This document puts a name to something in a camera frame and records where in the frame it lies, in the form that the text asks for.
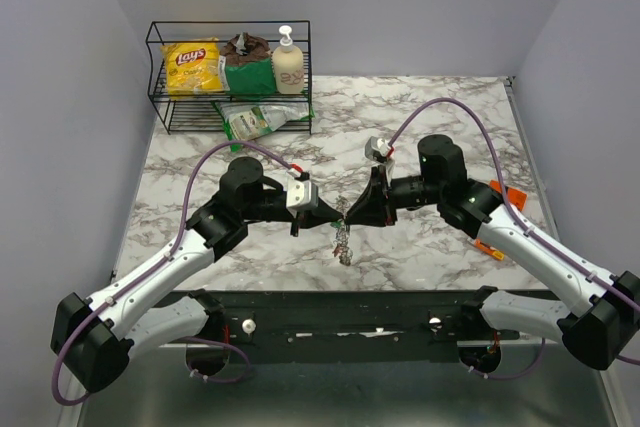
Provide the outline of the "yellow Lays chips bag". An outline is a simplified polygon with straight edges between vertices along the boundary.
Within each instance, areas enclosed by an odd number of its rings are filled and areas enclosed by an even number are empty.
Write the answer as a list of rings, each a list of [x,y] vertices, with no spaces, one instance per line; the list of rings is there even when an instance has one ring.
[[[172,99],[224,91],[218,71],[220,53],[217,41],[216,37],[209,37],[161,47],[166,88]]]

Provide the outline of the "orange packet near arm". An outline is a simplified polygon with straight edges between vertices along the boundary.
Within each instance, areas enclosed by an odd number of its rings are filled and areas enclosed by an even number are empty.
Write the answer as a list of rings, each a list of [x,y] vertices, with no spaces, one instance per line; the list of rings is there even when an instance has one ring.
[[[474,246],[482,251],[483,253],[491,256],[492,258],[498,260],[498,261],[503,261],[505,258],[505,255],[503,252],[501,252],[498,249],[495,249],[494,247],[480,241],[479,239],[476,239],[474,242]]]

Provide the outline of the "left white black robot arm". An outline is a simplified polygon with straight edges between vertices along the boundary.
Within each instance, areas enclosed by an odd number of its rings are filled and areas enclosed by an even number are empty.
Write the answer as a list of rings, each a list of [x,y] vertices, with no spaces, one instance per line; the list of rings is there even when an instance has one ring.
[[[248,235],[252,222],[283,222],[291,233],[340,220],[298,167],[287,183],[268,178],[252,157],[233,160],[218,191],[182,221],[176,237],[120,281],[87,298],[70,293],[57,305],[51,336],[54,368],[69,369],[87,394],[112,384],[142,352],[183,337],[214,340],[220,307],[187,296],[158,307],[181,282],[220,260]]]

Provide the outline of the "green white snack bag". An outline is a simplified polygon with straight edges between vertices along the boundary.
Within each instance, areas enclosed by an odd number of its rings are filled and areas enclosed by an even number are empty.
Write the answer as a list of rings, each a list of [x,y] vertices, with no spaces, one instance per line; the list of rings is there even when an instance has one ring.
[[[252,141],[269,135],[288,122],[315,117],[306,102],[213,102],[228,140]]]

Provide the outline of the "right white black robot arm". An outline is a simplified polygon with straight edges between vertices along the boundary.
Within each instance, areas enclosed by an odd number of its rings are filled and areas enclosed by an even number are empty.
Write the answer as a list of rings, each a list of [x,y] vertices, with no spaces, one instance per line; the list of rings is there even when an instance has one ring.
[[[449,226],[506,254],[556,297],[531,299],[489,288],[460,314],[467,336],[480,339],[494,329],[528,333],[563,344],[592,369],[608,369],[639,330],[638,277],[615,275],[580,257],[490,185],[469,178],[463,152],[449,137],[426,136],[417,149],[419,175],[393,179],[392,147],[369,139],[365,155],[377,164],[347,224],[387,227],[400,209],[436,206]]]

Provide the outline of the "aluminium rail frame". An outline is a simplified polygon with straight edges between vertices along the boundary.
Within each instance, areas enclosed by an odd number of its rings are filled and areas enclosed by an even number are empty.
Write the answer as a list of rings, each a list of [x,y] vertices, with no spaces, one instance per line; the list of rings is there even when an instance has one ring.
[[[514,208],[503,182],[470,178],[448,136],[417,145],[420,172],[393,178],[394,144],[372,138],[369,182],[346,213],[327,205],[309,174],[288,164],[280,183],[258,159],[233,160],[217,192],[183,212],[176,237],[120,281],[57,306],[51,347],[87,394],[105,389],[147,351],[181,341],[217,349],[214,361],[190,357],[193,377],[220,382],[234,357],[253,363],[356,363],[421,360],[436,345],[447,362],[490,378],[500,337],[525,333],[557,342],[582,364],[604,370],[639,328],[639,281],[590,263],[539,230]],[[547,298],[486,286],[460,293],[274,294],[200,290],[167,301],[182,281],[220,260],[258,222],[293,233],[331,222],[389,227],[401,209],[435,206],[451,227],[508,255],[550,290]]]

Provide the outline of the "cream soap pump bottle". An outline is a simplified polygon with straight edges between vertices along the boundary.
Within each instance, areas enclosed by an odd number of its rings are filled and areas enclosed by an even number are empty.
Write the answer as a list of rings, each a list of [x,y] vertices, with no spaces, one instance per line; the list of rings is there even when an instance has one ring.
[[[283,95],[297,95],[304,89],[304,56],[292,38],[289,25],[279,27],[279,46],[272,52],[272,67],[277,90]]]

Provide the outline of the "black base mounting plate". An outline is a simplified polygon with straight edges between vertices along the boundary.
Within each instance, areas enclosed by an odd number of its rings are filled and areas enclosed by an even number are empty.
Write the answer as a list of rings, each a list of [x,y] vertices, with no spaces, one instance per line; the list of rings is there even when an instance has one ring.
[[[157,305],[200,296],[220,307],[193,338],[223,342],[220,358],[253,363],[458,363],[492,371],[501,360],[495,330],[475,314],[477,291],[417,292],[173,292]],[[549,300],[540,291],[516,291]]]

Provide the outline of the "green brown snack bag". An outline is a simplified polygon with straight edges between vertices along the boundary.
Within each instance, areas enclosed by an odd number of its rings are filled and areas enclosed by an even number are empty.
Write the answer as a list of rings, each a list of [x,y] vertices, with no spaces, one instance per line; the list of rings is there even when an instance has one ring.
[[[239,33],[222,47],[218,73],[230,95],[259,97],[277,90],[269,43],[247,32]]]

